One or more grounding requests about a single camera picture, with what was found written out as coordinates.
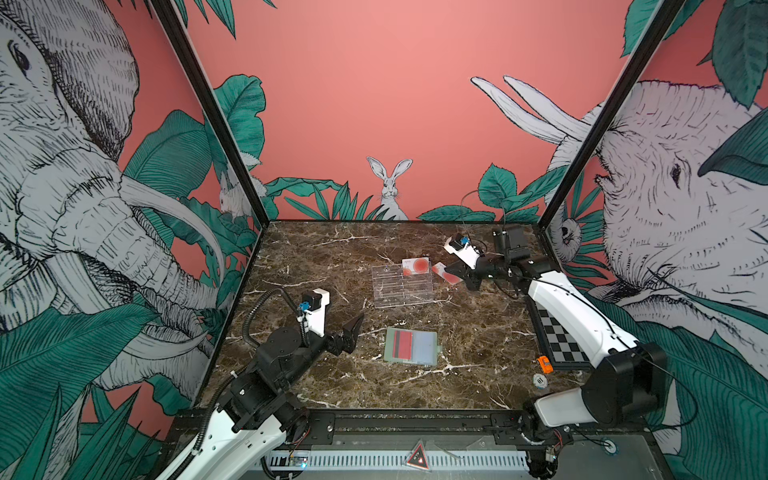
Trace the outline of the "red white credit card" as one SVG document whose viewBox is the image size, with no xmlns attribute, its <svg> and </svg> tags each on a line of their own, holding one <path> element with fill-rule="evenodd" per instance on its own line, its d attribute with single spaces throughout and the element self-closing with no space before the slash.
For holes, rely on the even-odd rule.
<svg viewBox="0 0 768 480">
<path fill-rule="evenodd" d="M 462 279 L 459 276 L 448 272 L 447 267 L 442 262 L 433 265 L 432 271 L 450 285 L 456 285 L 462 282 Z"/>
<path fill-rule="evenodd" d="M 431 271 L 431 263 L 428 257 L 403 259 L 401 267 L 404 276 L 425 275 Z"/>
</svg>

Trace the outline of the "clear plastic organizer box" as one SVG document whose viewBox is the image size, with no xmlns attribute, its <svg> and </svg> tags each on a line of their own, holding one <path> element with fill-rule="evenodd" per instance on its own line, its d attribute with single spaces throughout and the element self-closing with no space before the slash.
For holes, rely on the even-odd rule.
<svg viewBox="0 0 768 480">
<path fill-rule="evenodd" d="M 393 308 L 432 303 L 435 300 L 432 272 L 406 275 L 401 266 L 373 267 L 373 303 L 376 308 Z"/>
</svg>

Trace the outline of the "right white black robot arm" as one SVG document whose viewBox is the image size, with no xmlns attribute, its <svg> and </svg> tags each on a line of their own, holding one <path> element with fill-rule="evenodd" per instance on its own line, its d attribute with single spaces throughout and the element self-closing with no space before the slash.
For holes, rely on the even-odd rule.
<svg viewBox="0 0 768 480">
<path fill-rule="evenodd" d="M 534 257 L 519 227 L 492 232 L 495 251 L 485 253 L 461 233 L 445 250 L 448 266 L 476 291 L 485 280 L 506 280 L 533 307 L 540 307 L 571 335 L 593 371 L 580 387 L 548 394 L 533 403 L 539 428 L 597 423 L 614 427 L 660 407 L 666 394 L 667 356 L 654 343 L 640 343 L 592 305 L 549 256 Z"/>
</svg>

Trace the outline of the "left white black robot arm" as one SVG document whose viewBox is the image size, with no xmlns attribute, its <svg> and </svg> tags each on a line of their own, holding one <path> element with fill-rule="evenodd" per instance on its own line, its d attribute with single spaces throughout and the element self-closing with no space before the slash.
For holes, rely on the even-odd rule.
<svg viewBox="0 0 768 480">
<path fill-rule="evenodd" d="M 159 479 L 239 479 L 289 438 L 305 438 L 309 411 L 291 387 L 324 353 L 352 353 L 364 315 L 336 335 L 307 334 L 282 327 L 255 350 L 244 369 L 222 384 L 206 410 L 198 434 L 157 475 Z"/>
</svg>

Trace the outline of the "black white checkerboard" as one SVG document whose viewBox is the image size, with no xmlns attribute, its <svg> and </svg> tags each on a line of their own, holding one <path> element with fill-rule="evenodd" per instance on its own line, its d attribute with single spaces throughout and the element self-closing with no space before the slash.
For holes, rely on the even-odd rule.
<svg viewBox="0 0 768 480">
<path fill-rule="evenodd" d="M 557 371 L 592 369 L 588 357 L 568 331 L 543 307 L 525 300 L 537 337 L 539 351 Z"/>
</svg>

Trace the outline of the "small orange toy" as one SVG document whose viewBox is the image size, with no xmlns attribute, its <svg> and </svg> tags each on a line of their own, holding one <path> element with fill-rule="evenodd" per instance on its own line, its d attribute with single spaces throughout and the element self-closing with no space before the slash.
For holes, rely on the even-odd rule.
<svg viewBox="0 0 768 480">
<path fill-rule="evenodd" d="M 537 362 L 541 368 L 543 374 L 548 375 L 554 371 L 554 368 L 546 355 L 541 355 L 537 358 Z"/>
</svg>

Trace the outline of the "small white round disc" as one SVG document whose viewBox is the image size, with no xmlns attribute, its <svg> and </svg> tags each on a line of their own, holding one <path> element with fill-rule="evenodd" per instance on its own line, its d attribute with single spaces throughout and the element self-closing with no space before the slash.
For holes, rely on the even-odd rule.
<svg viewBox="0 0 768 480">
<path fill-rule="evenodd" d="M 532 378 L 533 385 L 538 389 L 546 389 L 548 387 L 548 380 L 545 375 L 536 373 Z"/>
</svg>

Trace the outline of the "red warning triangle sticker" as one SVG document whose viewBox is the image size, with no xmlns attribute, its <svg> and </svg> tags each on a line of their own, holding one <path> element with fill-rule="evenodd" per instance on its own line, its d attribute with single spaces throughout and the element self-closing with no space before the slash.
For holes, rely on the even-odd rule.
<svg viewBox="0 0 768 480">
<path fill-rule="evenodd" d="M 414 449 L 406 457 L 405 466 L 421 471 L 429 471 L 430 465 L 424 443 L 419 440 Z"/>
</svg>

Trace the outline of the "black mounting rail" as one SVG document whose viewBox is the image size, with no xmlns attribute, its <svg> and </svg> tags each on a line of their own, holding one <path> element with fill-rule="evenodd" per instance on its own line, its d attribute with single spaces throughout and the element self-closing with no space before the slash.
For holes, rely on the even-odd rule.
<svg viewBox="0 0 768 480">
<path fill-rule="evenodd" d="M 542 450 L 565 446 L 574 440 L 597 441 L 600 434 L 640 434 L 646 424 L 630 422 L 607 427 L 596 423 L 545 427 L 526 410 L 429 410 L 429 409 L 310 409 L 308 418 L 292 429 L 286 449 L 341 445 L 351 437 L 376 440 L 456 439 L 460 436 L 490 436 L 499 446 L 518 450 Z"/>
</svg>

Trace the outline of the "right black frame post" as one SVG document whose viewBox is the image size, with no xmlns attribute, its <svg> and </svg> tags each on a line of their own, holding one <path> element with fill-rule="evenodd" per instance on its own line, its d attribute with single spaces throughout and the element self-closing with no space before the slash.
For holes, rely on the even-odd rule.
<svg viewBox="0 0 768 480">
<path fill-rule="evenodd" d="M 592 158 L 611 122 L 623 108 L 639 77 L 644 72 L 684 4 L 684 0 L 664 0 L 655 7 L 638 43 L 629 56 L 629 60 L 615 86 L 612 88 L 610 95 L 607 97 L 602 110 L 583 140 L 575 158 L 555 191 L 552 201 L 540 217 L 537 223 L 537 227 L 540 230 L 546 230 L 558 215 L 558 209 L 563 205 L 567 194 Z"/>
</svg>

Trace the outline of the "black frame post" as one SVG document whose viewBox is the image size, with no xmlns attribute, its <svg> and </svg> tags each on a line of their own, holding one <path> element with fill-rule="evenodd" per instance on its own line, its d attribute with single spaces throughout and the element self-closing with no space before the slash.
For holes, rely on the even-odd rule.
<svg viewBox="0 0 768 480">
<path fill-rule="evenodd" d="M 245 167 L 234 135 L 225 119 L 214 90 L 182 24 L 175 2 L 151 0 L 150 4 L 203 109 L 214 137 L 222 147 L 229 165 L 233 168 L 244 190 L 259 226 L 261 229 L 268 227 L 270 219 L 253 186 L 252 176 Z"/>
<path fill-rule="evenodd" d="M 655 7 L 638 43 L 629 56 L 629 60 L 615 86 L 612 88 L 610 95 L 607 97 L 602 110 L 583 140 L 575 158 L 555 191 L 552 201 L 540 217 L 537 223 L 537 227 L 540 230 L 546 230 L 558 215 L 558 209 L 563 205 L 567 194 L 592 158 L 611 122 L 623 108 L 639 77 L 644 72 L 684 4 L 684 0 L 664 0 Z"/>
</svg>

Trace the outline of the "left black frame post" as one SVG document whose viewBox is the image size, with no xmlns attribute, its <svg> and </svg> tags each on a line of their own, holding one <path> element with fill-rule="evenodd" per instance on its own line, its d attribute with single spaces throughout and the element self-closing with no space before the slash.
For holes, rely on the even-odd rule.
<svg viewBox="0 0 768 480">
<path fill-rule="evenodd" d="M 233 168 L 244 190 L 259 226 L 261 229 L 268 227 L 270 219 L 253 186 L 252 176 L 245 167 L 234 135 L 225 119 L 214 90 L 182 24 L 175 2 L 151 0 L 150 4 L 203 109 L 214 137 L 222 147 L 229 165 Z"/>
</svg>

